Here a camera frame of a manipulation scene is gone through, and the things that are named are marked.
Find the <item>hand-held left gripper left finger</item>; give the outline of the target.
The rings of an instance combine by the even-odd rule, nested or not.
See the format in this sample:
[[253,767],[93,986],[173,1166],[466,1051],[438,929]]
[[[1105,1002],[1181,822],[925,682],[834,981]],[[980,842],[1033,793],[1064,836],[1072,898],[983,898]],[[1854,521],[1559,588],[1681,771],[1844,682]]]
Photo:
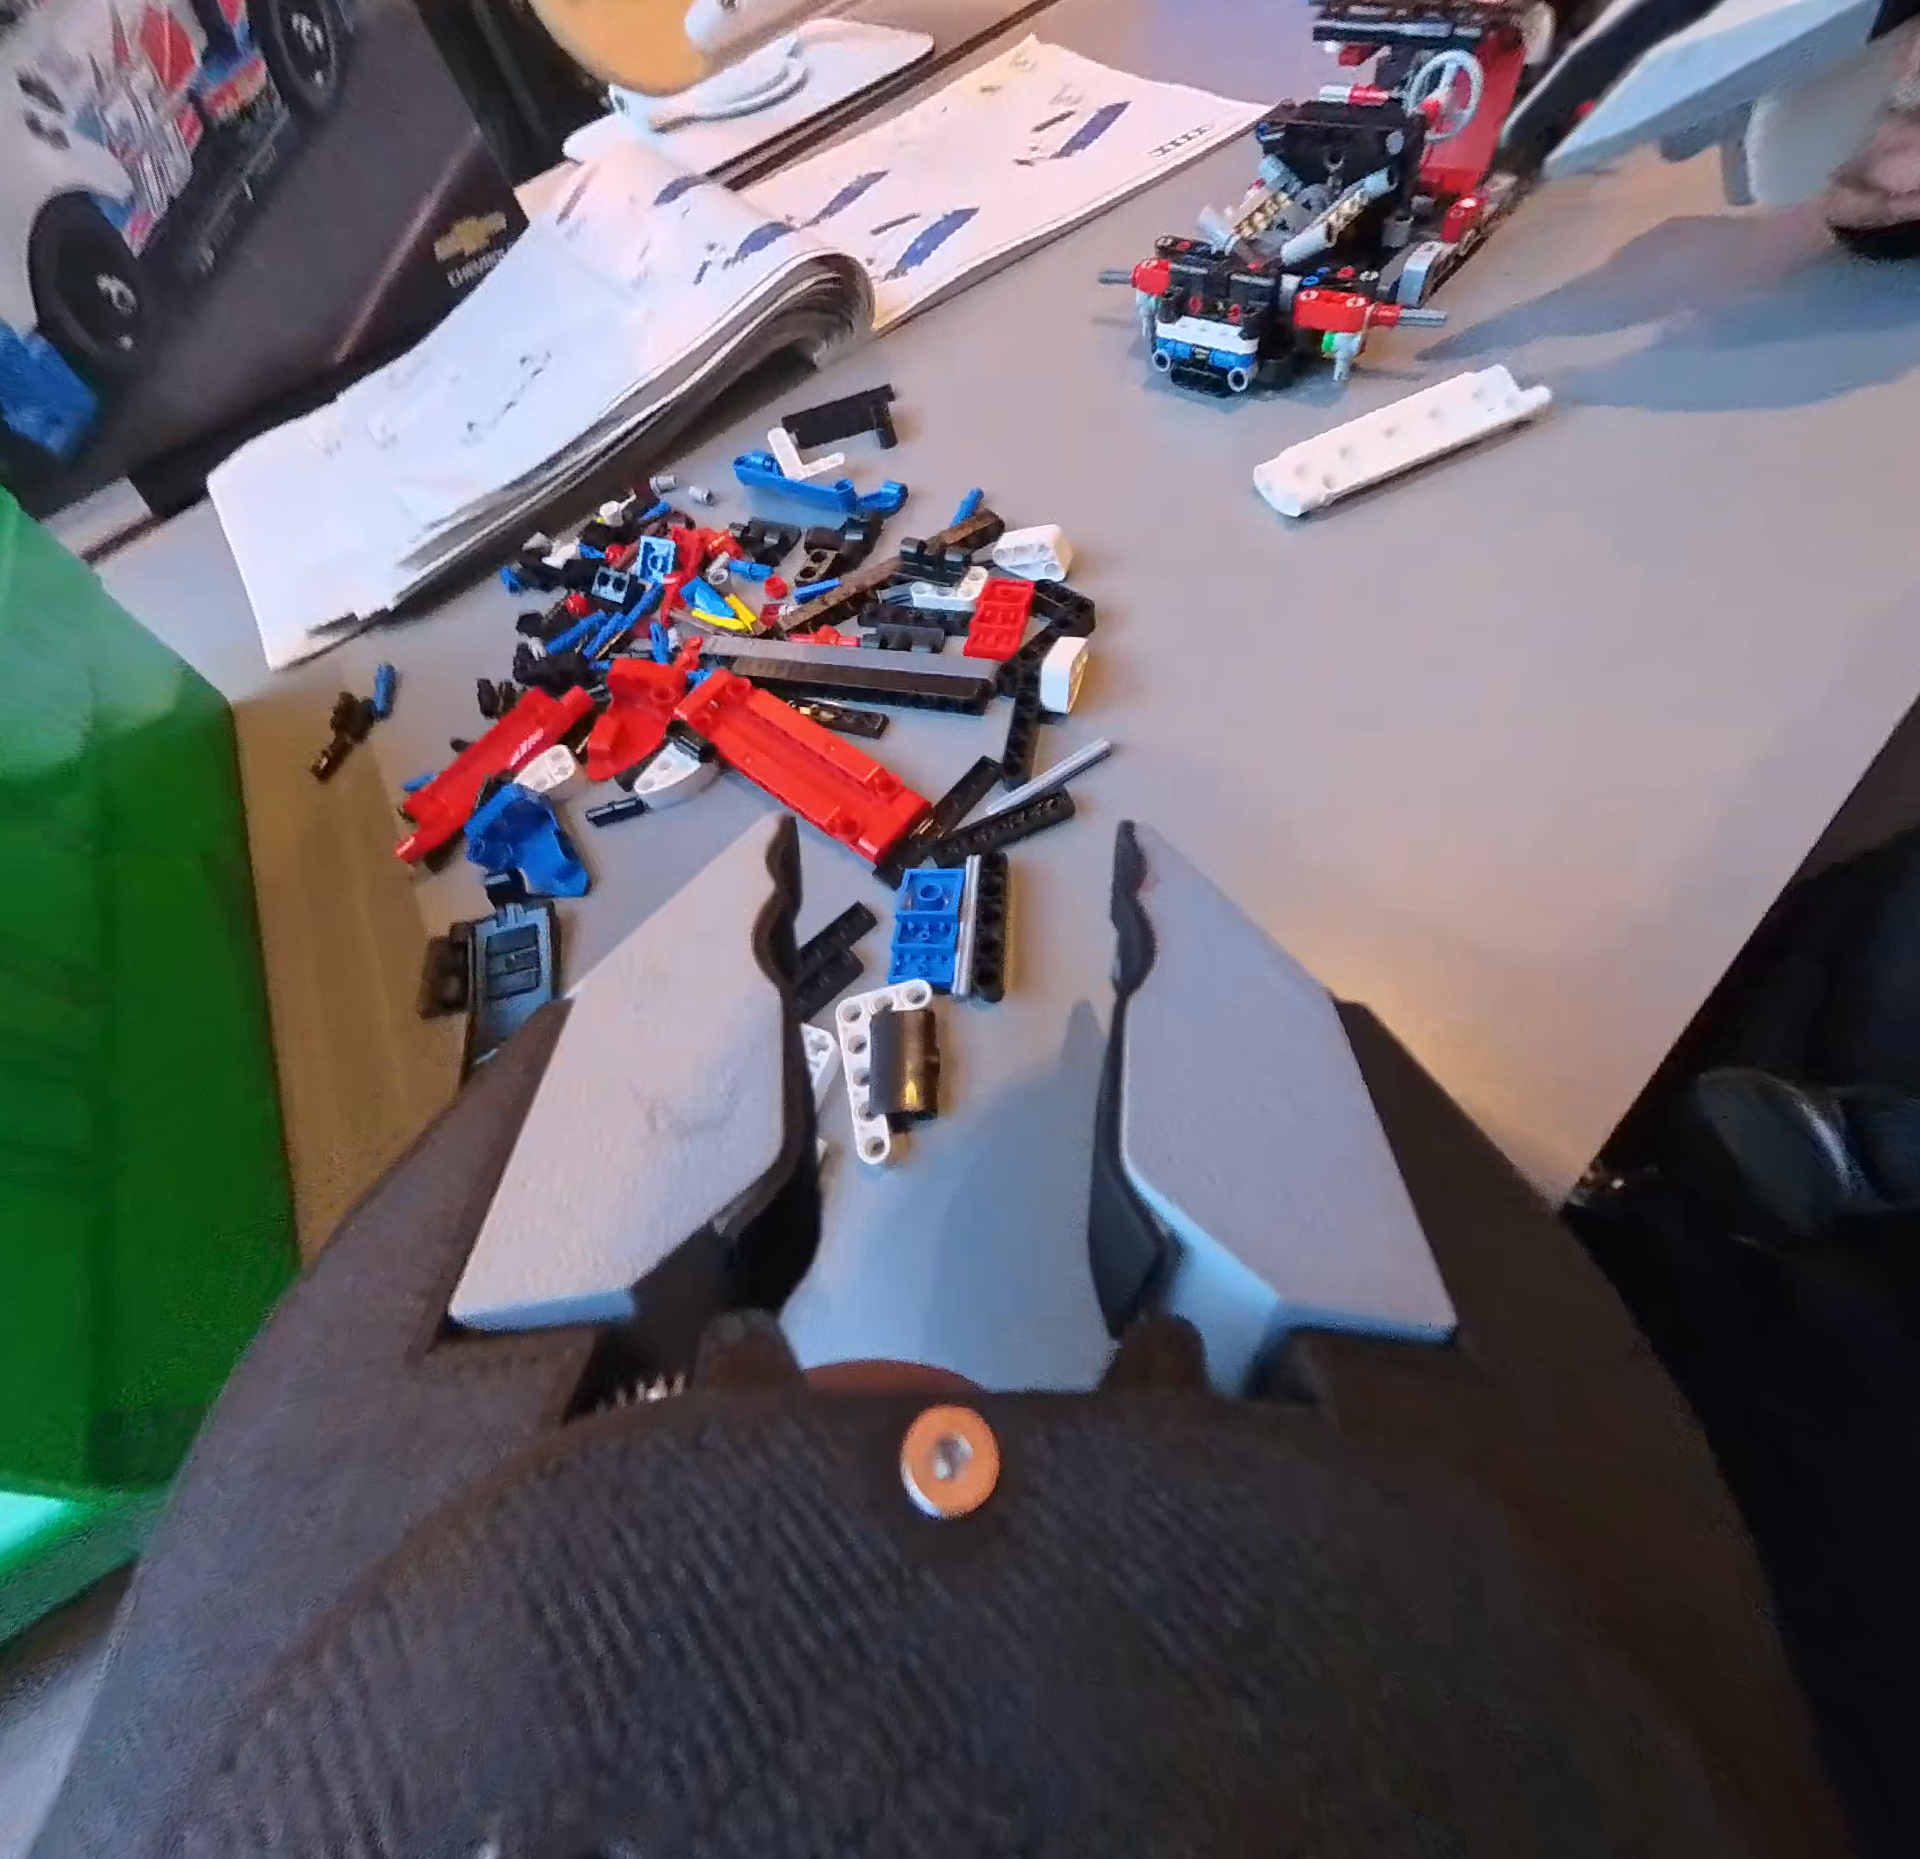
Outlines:
[[799,836],[750,825],[572,994],[449,1325],[623,1325],[696,1234],[734,1241],[815,1152],[793,1002]]

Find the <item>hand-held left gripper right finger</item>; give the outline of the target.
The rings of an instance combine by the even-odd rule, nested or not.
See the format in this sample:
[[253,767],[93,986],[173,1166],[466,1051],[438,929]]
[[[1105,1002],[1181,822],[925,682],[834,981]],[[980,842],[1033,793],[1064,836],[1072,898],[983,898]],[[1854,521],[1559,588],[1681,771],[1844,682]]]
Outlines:
[[1450,1343],[1332,990],[1139,822],[1117,828],[1108,924],[1088,1216],[1108,1336],[1187,1323],[1218,1398],[1255,1398],[1297,1336]]

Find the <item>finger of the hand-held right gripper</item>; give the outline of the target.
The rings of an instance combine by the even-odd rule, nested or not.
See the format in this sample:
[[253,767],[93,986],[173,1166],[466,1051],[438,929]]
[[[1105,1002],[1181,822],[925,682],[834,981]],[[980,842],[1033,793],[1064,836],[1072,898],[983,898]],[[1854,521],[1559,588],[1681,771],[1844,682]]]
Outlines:
[[1640,144],[1667,164],[1725,153],[1764,66],[1839,53],[1860,57],[1860,153],[1917,81],[1917,0],[1611,0],[1513,109],[1499,150],[1547,177]]

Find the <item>white long toy panel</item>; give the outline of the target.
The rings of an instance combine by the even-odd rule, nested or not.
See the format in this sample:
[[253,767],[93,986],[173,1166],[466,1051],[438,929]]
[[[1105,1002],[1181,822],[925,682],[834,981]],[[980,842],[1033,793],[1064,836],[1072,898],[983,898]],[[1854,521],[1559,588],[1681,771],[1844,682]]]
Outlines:
[[1309,521],[1524,430],[1549,410],[1549,386],[1524,386],[1510,366],[1483,366],[1266,459],[1249,486],[1273,517]]

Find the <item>pile of mixed toy bricks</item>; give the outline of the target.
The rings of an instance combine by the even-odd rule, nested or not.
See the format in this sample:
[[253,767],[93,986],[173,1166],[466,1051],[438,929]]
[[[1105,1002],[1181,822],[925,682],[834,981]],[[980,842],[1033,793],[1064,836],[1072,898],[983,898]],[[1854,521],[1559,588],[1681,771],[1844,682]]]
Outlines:
[[1009,530],[980,486],[895,553],[895,517],[734,494],[757,513],[696,521],[715,499],[662,478],[502,561],[508,595],[531,603],[514,647],[474,681],[433,767],[397,784],[397,866],[467,863],[488,896],[484,919],[428,941],[415,1018],[457,1028],[474,1079],[564,994],[556,904],[597,886],[575,828],[633,825],[734,771],[678,721],[686,692],[728,672],[933,802],[885,863],[858,859],[895,896],[885,990],[853,1002],[865,904],[799,948],[796,981],[799,1018],[838,1013],[858,1152],[885,1161],[891,1134],[937,1111],[926,994],[1009,996],[1011,846],[1067,825],[1067,784],[1108,753],[1094,739],[1033,767],[1042,733],[1076,704],[1094,603],[1067,579],[1067,540]]

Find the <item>grey desk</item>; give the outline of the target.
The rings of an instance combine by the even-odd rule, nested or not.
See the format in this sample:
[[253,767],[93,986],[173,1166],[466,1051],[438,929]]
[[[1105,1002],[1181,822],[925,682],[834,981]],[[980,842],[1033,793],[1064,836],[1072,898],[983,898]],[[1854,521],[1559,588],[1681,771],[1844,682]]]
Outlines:
[[[1158,825],[1374,1018],[1549,1205],[1600,1152],[1917,704],[1917,272],[1753,218],[1715,158],[1533,191],[1448,280],[1448,334],[1341,387],[1147,386],[1094,272],[1221,201],[1245,144],[1030,249],[809,386],[767,359],[662,465],[728,482],[786,400],[891,379],[904,530],[966,486],[1064,524],[1094,601],[1064,739],[1108,734],[1028,842],[1003,1008],[954,1028],[946,1113],[853,1173],[786,1308],[809,1363],[926,1358],[1076,1386],[1101,1343],[1090,1023],[1117,822]],[[1309,521],[1249,475],[1436,379],[1556,410]]]

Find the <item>person's right hand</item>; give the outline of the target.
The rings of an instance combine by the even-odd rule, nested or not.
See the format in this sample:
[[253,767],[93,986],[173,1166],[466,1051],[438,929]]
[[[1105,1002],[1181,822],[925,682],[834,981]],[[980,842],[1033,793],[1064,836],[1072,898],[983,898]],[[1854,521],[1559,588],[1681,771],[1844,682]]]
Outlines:
[[1837,243],[1868,263],[1920,258],[1920,88],[1897,84],[1888,115],[1854,158],[1844,158],[1823,198]]

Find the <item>red long toy panel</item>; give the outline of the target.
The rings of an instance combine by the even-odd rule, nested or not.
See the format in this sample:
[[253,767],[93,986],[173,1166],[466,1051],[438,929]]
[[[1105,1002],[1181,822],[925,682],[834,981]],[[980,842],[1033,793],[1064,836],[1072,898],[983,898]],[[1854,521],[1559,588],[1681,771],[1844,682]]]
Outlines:
[[728,767],[872,866],[933,816],[933,802],[863,743],[808,721],[793,704],[741,675],[710,672],[686,692],[678,721]]

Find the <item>partly built toy car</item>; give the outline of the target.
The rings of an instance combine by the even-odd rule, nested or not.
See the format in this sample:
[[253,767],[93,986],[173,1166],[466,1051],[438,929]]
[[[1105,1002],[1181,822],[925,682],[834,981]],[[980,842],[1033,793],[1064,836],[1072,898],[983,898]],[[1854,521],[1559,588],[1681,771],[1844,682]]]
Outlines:
[[1369,338],[1436,330],[1432,291],[1524,191],[1504,128],[1616,0],[1311,0],[1334,75],[1255,124],[1259,164],[1129,287],[1158,379],[1245,400]]

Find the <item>green plastic bin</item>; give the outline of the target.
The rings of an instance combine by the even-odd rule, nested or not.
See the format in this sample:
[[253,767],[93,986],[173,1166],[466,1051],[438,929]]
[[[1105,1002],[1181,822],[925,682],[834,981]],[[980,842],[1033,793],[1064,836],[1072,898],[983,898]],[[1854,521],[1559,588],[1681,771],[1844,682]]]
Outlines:
[[4,1641],[136,1559],[290,1280],[230,704],[4,494]]

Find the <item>blue curved toy panel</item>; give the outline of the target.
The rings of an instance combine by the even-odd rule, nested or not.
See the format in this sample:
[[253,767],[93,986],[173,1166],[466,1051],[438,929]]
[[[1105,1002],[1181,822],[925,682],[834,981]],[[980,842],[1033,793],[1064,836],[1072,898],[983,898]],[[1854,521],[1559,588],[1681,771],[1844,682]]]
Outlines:
[[734,475],[741,486],[793,501],[793,508],[808,508],[815,517],[882,517],[882,521],[891,521],[911,501],[904,482],[878,482],[872,494],[863,494],[847,478],[834,478],[834,482],[830,478],[786,478],[783,465],[767,451],[734,455],[729,475]]

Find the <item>black angled toy beam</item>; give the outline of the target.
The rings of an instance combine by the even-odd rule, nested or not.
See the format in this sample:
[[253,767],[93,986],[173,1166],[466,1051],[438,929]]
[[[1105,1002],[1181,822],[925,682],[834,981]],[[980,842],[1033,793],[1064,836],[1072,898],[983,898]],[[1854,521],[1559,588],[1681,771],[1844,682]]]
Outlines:
[[793,410],[779,427],[799,455],[822,455],[841,440],[878,440],[882,451],[895,451],[895,386],[865,386],[815,410]]

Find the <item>thick building instruction booklet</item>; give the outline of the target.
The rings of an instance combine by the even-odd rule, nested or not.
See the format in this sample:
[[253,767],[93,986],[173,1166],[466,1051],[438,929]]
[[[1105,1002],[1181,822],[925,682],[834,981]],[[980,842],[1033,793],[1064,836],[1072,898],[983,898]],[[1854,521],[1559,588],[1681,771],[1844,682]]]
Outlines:
[[1028,39],[750,188],[613,128],[433,338],[207,478],[267,672],[674,430],[752,345],[878,338],[1259,115]]

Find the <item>wooden book stand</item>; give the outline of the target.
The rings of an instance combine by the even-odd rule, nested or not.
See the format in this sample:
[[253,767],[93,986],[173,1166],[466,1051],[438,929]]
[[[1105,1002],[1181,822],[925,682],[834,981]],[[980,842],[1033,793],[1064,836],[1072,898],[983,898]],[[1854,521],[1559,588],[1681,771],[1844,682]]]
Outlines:
[[783,135],[1059,0],[527,0],[641,140]]

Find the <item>black toy car box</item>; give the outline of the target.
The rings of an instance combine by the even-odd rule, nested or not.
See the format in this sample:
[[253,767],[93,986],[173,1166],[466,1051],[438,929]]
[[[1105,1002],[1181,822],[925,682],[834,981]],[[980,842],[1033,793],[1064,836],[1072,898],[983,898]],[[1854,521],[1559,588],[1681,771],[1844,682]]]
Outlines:
[[527,228],[413,0],[0,0],[0,475],[157,513]]

